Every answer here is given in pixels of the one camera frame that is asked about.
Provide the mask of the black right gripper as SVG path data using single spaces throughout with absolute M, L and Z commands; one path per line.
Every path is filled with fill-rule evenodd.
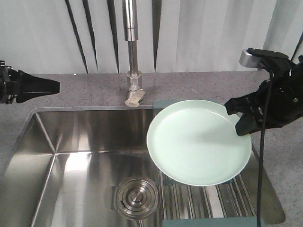
M 270 79 L 257 91 L 228 100 L 228 115 L 242 113 L 235 125 L 238 136 L 266 129 L 281 128 L 303 116 L 303 56 L 295 64 L 283 53 L 252 53 L 257 67 L 265 69 Z

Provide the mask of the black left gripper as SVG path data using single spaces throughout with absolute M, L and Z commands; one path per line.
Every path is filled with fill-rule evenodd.
M 0 103 L 23 103 L 30 99 L 58 94 L 60 82 L 39 78 L 21 70 L 13 70 L 11 66 L 0 61 Z

